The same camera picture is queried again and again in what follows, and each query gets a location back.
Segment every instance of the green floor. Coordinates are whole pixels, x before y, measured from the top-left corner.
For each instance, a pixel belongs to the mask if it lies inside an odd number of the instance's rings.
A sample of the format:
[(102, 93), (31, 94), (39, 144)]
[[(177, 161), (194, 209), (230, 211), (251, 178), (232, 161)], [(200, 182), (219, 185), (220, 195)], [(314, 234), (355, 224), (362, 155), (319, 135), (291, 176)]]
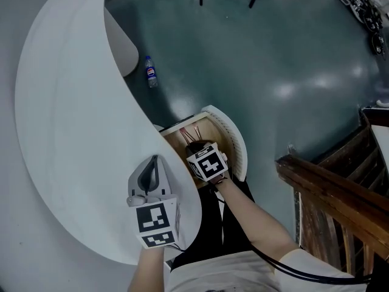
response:
[[(292, 190), (274, 159), (293, 143), (312, 158), (357, 126), (380, 81), (366, 34), (339, 0), (114, 0), (141, 56), (126, 82), (153, 123), (212, 104), (240, 129), (255, 201), (294, 233)], [(144, 56), (159, 87), (149, 89)]]

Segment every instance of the person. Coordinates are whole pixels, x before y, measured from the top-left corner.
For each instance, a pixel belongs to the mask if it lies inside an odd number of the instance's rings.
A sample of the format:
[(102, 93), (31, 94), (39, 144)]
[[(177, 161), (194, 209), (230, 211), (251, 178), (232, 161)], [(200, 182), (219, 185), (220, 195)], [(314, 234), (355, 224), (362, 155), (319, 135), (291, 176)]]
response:
[[(308, 282), (274, 270), (252, 251), (310, 274), (352, 278), (300, 249), (287, 230), (253, 202), (246, 182), (229, 177), (214, 187), (225, 201), (223, 217), (213, 184), (199, 189), (202, 221), (194, 242), (171, 267), (170, 292), (311, 292), (365, 291), (367, 286)], [(143, 249), (129, 292), (163, 292), (164, 248)]]

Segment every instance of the forearm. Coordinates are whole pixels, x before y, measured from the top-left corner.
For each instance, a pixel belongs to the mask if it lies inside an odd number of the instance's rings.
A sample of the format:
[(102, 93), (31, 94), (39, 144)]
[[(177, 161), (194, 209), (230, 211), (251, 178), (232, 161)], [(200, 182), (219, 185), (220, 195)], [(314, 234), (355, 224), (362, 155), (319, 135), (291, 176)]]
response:
[(250, 242), (275, 260), (297, 249), (287, 230), (265, 210), (262, 210), (230, 180), (217, 185), (232, 214), (238, 220)]
[(128, 292), (164, 291), (164, 248), (142, 249)]

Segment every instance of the plastic bottle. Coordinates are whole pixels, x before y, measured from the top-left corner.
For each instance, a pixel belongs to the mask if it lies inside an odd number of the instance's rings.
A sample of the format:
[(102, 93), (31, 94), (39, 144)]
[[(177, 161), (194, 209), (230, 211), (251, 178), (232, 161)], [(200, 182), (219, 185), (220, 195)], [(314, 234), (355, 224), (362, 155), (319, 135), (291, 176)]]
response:
[(146, 75), (148, 86), (150, 88), (155, 88), (158, 86), (156, 70), (150, 56), (146, 56)]

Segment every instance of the white wall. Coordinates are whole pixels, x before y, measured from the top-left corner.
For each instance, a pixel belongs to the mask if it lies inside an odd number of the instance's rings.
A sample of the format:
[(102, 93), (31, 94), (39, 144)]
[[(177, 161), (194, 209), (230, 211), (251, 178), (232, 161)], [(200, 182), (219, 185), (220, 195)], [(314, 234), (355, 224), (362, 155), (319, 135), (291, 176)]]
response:
[(0, 0), (0, 286), (6, 292), (125, 291), (135, 270), (92, 252), (33, 186), (15, 128), (14, 92), (29, 27), (47, 0)]

